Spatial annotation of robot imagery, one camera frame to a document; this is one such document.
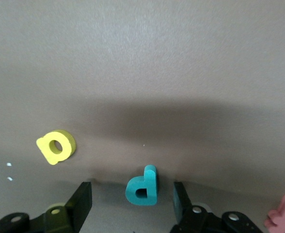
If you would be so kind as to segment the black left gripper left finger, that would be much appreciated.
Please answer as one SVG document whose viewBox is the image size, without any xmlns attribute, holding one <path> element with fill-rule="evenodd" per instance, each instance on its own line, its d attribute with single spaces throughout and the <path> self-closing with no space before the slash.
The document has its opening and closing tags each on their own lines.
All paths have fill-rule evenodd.
<svg viewBox="0 0 285 233">
<path fill-rule="evenodd" d="M 92 184 L 82 182 L 65 205 L 55 205 L 30 219 L 11 213 L 0 219 L 0 233 L 78 233 L 92 208 Z"/>
</svg>

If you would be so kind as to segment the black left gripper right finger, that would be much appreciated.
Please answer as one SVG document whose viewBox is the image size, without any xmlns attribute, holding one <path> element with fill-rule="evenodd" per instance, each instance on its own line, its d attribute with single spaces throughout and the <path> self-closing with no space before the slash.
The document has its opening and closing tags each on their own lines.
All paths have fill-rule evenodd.
<svg viewBox="0 0 285 233">
<path fill-rule="evenodd" d="M 174 214 L 177 223 L 172 233 L 260 233 L 262 232 L 245 214 L 231 211 L 221 217 L 193 205 L 182 182 L 174 182 Z"/>
</svg>

